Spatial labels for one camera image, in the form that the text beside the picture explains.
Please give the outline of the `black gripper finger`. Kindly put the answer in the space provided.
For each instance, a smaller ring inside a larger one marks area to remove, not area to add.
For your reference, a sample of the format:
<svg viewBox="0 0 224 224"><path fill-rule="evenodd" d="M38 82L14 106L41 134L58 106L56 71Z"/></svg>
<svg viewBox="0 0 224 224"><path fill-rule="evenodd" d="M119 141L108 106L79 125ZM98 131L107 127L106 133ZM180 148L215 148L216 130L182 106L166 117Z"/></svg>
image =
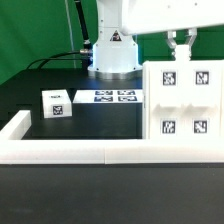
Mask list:
<svg viewBox="0 0 224 224"><path fill-rule="evenodd" d="M191 48L196 40L196 37L197 37L197 29L196 28L190 28L187 30L185 44L188 46L188 50L191 50Z"/></svg>
<svg viewBox="0 0 224 224"><path fill-rule="evenodd" d="M176 32L175 31L168 31L167 32L166 42L167 42L169 48L171 49L171 55L172 56L175 55L175 49L176 49L176 46L177 46L175 38L176 38Z"/></svg>

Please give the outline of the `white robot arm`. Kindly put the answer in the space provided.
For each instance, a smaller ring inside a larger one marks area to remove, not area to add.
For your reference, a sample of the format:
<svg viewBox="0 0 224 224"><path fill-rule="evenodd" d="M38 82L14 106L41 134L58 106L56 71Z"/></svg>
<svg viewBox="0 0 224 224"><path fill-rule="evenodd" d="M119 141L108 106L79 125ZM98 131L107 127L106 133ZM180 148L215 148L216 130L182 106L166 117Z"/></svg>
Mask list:
<svg viewBox="0 0 224 224"><path fill-rule="evenodd" d="M192 46L197 30L224 25L224 0L96 0L98 40L88 73L102 79L127 79L139 73L135 35L165 32L176 48L175 32L187 32Z"/></svg>

